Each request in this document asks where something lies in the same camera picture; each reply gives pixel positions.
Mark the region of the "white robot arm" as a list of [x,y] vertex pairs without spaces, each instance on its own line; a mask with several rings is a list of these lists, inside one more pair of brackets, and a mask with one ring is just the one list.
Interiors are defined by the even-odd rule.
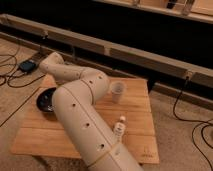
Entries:
[[65,81],[53,93],[53,111],[90,171],[143,171],[93,107],[109,89],[104,72],[66,65],[57,52],[49,54],[39,68]]

